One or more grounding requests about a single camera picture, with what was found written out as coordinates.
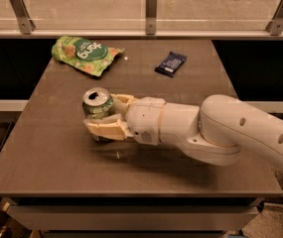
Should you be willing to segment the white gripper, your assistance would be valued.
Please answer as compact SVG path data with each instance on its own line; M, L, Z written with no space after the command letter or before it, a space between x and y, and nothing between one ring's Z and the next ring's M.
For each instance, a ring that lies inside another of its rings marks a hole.
M145 97L137 100L129 94L111 94L116 113L102 119L88 118L83 124L96 136L111 140L126 140L134 136L139 144L159 144L159 121L166 101Z

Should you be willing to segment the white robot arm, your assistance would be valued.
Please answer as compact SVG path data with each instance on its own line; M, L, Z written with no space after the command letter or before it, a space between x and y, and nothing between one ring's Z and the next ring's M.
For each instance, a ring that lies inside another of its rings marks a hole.
M172 145L190 158L217 166L233 164L246 148L283 173L283 120L252 105L219 94L200 106L125 94L113 99L110 115L84 120L91 134Z

